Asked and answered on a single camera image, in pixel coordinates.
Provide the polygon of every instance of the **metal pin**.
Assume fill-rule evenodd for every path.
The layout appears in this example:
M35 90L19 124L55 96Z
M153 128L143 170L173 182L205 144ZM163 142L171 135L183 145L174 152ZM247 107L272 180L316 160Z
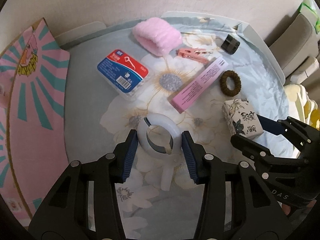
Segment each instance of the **metal pin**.
M108 160L111 160L111 159L113 159L115 157L115 155L113 154L113 153L108 153L107 155L106 155L106 158L108 159Z
M240 166L243 168L248 168L249 167L249 163L247 162L240 162Z
M267 178L269 178L269 174L268 174L268 173L266 173L266 172L265 172L265 173L263 173L263 174L262 174L262 178L263 178L263 179L267 179Z
M70 163L70 166L71 167L76 167L76 166L78 166L80 164L80 162L79 161L72 161L71 163Z
M206 160L211 161L211 160L213 160L213 155L210 154L210 153L207 153L207 154L204 156L204 158L205 158Z

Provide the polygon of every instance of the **white ring-shaped object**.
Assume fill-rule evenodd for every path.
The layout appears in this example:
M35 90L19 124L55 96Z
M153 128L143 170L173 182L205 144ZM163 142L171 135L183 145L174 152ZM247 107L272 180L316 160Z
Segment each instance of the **white ring-shaped object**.
M155 145L149 139L147 131L151 125L160 125L170 133L171 154L166 154L164 147ZM179 127L174 123L174 121L163 114L147 114L147 117L140 121L137 134L142 149L151 157L164 161L161 177L161 189L168 191L172 181L173 170L176 166L180 165L182 161L182 136Z

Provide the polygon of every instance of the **cardboard box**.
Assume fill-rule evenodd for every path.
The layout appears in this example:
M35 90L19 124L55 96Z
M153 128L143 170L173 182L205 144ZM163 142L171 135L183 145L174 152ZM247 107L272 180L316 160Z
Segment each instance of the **cardboard box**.
M263 134L258 116L247 99L225 101L222 111L231 135L238 133L248 139L254 139Z

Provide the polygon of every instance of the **pink box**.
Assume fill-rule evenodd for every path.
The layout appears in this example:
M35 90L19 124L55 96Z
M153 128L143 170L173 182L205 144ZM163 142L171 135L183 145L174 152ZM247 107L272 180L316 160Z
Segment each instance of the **pink box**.
M205 91L224 71L228 63L218 57L189 85L171 100L171 105L181 114Z

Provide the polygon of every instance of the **brown scrunchie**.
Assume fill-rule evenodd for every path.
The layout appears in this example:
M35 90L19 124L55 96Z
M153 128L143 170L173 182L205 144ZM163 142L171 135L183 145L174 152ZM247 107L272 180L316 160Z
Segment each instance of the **brown scrunchie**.
M230 90L227 86L227 78L231 78L235 83L235 89ZM225 71L220 78L220 88L222 93L224 93L228 97L234 97L239 94L241 90L241 80L238 74L232 70Z

